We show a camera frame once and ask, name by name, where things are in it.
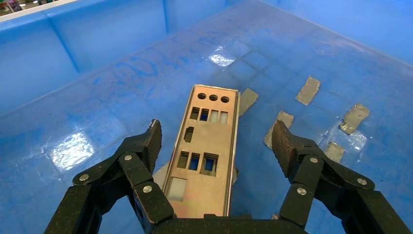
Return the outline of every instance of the metal plate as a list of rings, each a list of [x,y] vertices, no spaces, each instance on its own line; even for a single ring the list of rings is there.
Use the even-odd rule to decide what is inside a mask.
[[[192,88],[163,188],[178,217],[228,215],[239,100],[237,90]]]

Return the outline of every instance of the metal rivet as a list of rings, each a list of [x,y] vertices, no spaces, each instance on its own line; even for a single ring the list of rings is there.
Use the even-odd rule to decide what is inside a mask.
[[[358,179],[357,179],[357,182],[358,182],[359,184],[362,184],[362,185],[366,185],[366,184],[367,184],[367,181],[366,181],[365,179],[362,179],[362,178],[358,178]]]
[[[307,191],[303,188],[297,188],[297,193],[300,195],[306,195]]]
[[[144,192],[144,193],[149,193],[150,191],[152,191],[152,187],[151,187],[151,186],[147,185],[147,186],[143,187],[143,192]]]
[[[87,179],[89,179],[89,175],[88,175],[88,174],[84,174],[84,175],[81,175],[81,176],[79,177],[79,180],[80,180],[80,181],[85,181],[85,180],[87,180]]]

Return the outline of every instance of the tape piece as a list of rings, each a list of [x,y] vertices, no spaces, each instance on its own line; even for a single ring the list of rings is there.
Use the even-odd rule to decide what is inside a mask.
[[[324,151],[325,155],[334,162],[340,163],[344,155],[344,149],[336,143],[330,141],[327,149]]]
[[[293,123],[294,116],[289,115],[288,113],[286,113],[284,111],[280,111],[278,113],[277,120],[280,120],[280,121],[284,122],[286,127],[290,128],[291,124]],[[272,127],[270,128],[270,130],[268,131],[268,133],[267,133],[267,135],[265,136],[265,139],[264,139],[265,145],[270,149],[272,149],[272,131],[274,129],[274,125],[277,122],[277,120],[275,120],[274,124],[272,125]]]
[[[340,125],[340,129],[347,134],[353,133],[369,114],[369,109],[362,104],[354,105],[350,112],[344,116],[344,121]]]
[[[307,82],[298,93],[296,100],[304,105],[308,105],[311,100],[313,100],[316,93],[319,91],[319,88],[320,81],[309,76]]]
[[[234,173],[232,174],[232,184],[234,184],[237,181],[239,174],[240,170],[238,170],[238,168],[234,166]]]
[[[245,112],[257,101],[258,94],[250,89],[246,89],[241,94],[241,101],[240,101],[240,114],[242,116]]]

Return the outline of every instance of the rectangular cutout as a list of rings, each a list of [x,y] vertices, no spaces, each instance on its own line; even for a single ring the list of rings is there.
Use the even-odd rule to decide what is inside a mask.
[[[190,143],[192,140],[192,135],[193,135],[193,127],[187,127],[185,130],[185,136],[184,136],[184,141]]]
[[[173,201],[184,201],[187,180],[173,177],[170,182],[168,199]]]
[[[216,176],[218,155],[204,153],[200,173],[207,176]]]
[[[221,111],[220,123],[221,124],[226,124],[227,120],[228,120],[228,112]]]
[[[188,169],[193,170],[193,171],[198,170],[199,156],[200,156],[200,154],[197,154],[197,153],[192,153],[191,154],[191,162],[189,162],[189,168]]]
[[[189,152],[181,151],[181,155],[179,156],[177,167],[185,169],[187,167],[188,158],[189,158]]]
[[[207,121],[208,120],[208,109],[202,109],[201,111],[201,117],[199,118],[200,121]]]
[[[211,111],[211,116],[209,117],[209,122],[216,123],[218,122],[218,111]]]
[[[199,115],[199,108],[198,107],[193,107],[192,108],[192,112],[191,112],[191,115],[190,115],[190,119],[194,119],[194,120],[197,120],[198,119],[198,115]]]

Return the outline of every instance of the bin floor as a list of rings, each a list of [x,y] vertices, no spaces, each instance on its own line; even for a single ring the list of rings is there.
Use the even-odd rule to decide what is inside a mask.
[[[295,97],[309,76],[321,85],[304,106]],[[330,141],[343,147],[341,163],[372,179],[413,229],[413,68],[246,1],[0,117],[0,233],[43,232],[73,176],[111,156],[153,118],[163,128],[155,170],[162,167],[194,84],[260,95],[239,120],[232,215],[269,219],[280,210],[289,183],[263,140],[284,110],[295,116],[294,134],[322,149]],[[371,112],[346,135],[338,126],[356,103]],[[306,230],[344,233],[318,201]],[[136,231],[141,227],[123,198],[104,215],[100,232]]]

